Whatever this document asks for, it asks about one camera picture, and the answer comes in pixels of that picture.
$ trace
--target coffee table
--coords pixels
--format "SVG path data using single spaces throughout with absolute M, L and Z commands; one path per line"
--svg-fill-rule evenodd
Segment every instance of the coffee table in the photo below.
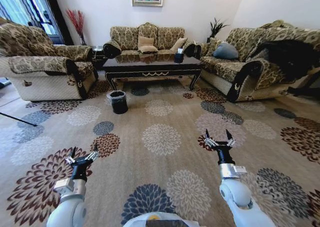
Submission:
M 119 55 L 108 59 L 102 69 L 105 70 L 105 78 L 114 91 L 117 90 L 114 79 L 172 76 L 193 76 L 189 85 L 190 90 L 193 90 L 201 75 L 202 66 L 200 60 L 194 57 L 184 56 L 182 63 L 175 63 L 174 55 L 164 57 L 161 54 L 141 54 Z

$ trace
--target black trash can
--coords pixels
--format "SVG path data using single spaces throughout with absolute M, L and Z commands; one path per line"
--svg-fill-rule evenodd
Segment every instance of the black trash can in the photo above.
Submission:
M 113 112 L 120 115 L 128 111 L 126 93 L 123 91 L 115 90 L 107 94 L 111 100 Z

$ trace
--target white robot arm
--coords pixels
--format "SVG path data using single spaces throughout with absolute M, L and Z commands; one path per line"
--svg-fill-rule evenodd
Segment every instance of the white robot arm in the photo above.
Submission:
M 245 167 L 235 166 L 229 150 L 236 141 L 228 130 L 226 130 L 226 135 L 228 142 L 214 141 L 206 130 L 205 143 L 218 153 L 222 179 L 219 190 L 233 214 L 235 225 L 237 227 L 276 227 L 252 198 L 249 188 L 237 180 L 239 175 L 247 171 Z
M 65 159 L 73 168 L 71 178 L 55 183 L 54 190 L 61 195 L 61 199 L 59 206 L 49 216 L 47 227 L 82 227 L 85 224 L 86 170 L 99 154 L 97 146 L 92 153 L 73 159 L 75 152 L 76 147 Z

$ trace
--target floral patterned carpet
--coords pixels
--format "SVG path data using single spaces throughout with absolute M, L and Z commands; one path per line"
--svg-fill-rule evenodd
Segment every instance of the floral patterned carpet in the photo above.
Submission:
M 320 226 L 320 103 L 286 96 L 234 104 L 202 80 L 194 91 L 189 83 L 119 83 L 129 107 L 121 115 L 102 77 L 87 100 L 4 104 L 14 93 L 0 90 L 1 112 L 38 124 L 0 116 L 0 226 L 44 226 L 59 204 L 55 182 L 72 173 L 64 158 L 74 146 L 78 157 L 95 144 L 85 226 L 120 227 L 153 211 L 234 226 L 205 129 L 219 141 L 231 132 L 231 155 L 248 170 L 241 181 L 277 226 Z

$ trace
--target floral patterned sofa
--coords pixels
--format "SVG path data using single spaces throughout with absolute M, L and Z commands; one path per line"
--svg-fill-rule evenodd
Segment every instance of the floral patterned sofa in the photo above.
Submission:
M 25 101 L 86 99 L 98 79 L 91 59 L 91 47 L 53 45 L 41 28 L 0 25 L 0 76 Z
M 263 53 L 250 58 L 260 43 L 266 41 L 299 40 L 310 43 L 320 51 L 320 30 L 295 27 L 234 28 L 226 42 L 238 51 L 237 60 L 218 59 L 213 51 L 222 40 L 211 38 L 210 43 L 202 43 L 200 60 L 204 63 L 201 77 L 227 96 L 231 102 L 251 101 L 279 97 L 288 87 L 298 87 L 306 76 L 294 81 L 286 80 L 280 68 L 269 62 Z M 308 74 L 319 71 L 320 64 Z
M 170 48 L 179 38 L 185 37 L 185 29 L 181 27 L 157 27 L 152 23 L 145 23 L 139 27 L 113 26 L 110 29 L 111 40 L 103 45 L 104 55 L 113 59 L 118 55 L 127 56 L 127 59 L 135 59 L 141 55 L 138 52 L 138 36 L 154 39 L 154 46 L 159 50 L 160 55 L 174 54 Z M 186 42 L 183 46 L 183 53 L 193 56 L 195 44 Z

